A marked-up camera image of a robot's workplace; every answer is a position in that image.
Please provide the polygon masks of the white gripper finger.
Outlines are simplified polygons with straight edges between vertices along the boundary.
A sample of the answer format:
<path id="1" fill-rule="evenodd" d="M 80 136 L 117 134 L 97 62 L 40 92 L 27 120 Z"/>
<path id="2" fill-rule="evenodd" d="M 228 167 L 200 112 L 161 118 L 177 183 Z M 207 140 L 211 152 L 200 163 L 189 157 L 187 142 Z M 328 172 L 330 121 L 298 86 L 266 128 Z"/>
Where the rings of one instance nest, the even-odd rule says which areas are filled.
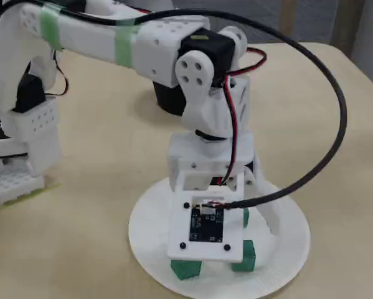
<path id="1" fill-rule="evenodd" d="M 245 199 L 265 196 L 276 192 L 274 188 L 266 179 L 260 159 L 257 153 L 254 153 L 253 161 L 246 165 L 244 168 L 245 174 L 245 187 L 244 196 Z M 273 235 L 280 233 L 280 218 L 278 215 L 278 206 L 275 201 L 260 204 L 257 207 L 257 211 L 265 219 L 270 232 Z"/>

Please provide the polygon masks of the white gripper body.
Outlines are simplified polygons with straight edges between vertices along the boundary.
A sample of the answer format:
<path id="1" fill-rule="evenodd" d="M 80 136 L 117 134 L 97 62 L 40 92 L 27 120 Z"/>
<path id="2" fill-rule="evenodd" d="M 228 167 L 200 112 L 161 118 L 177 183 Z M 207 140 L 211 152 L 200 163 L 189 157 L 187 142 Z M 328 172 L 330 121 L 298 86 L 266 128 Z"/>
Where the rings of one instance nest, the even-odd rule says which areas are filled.
<path id="1" fill-rule="evenodd" d="M 225 171 L 230 163 L 232 141 L 208 142 L 192 132 L 175 133 L 167 152 L 168 170 Z M 237 140 L 234 171 L 240 171 L 254 159 L 254 139 L 251 132 Z"/>

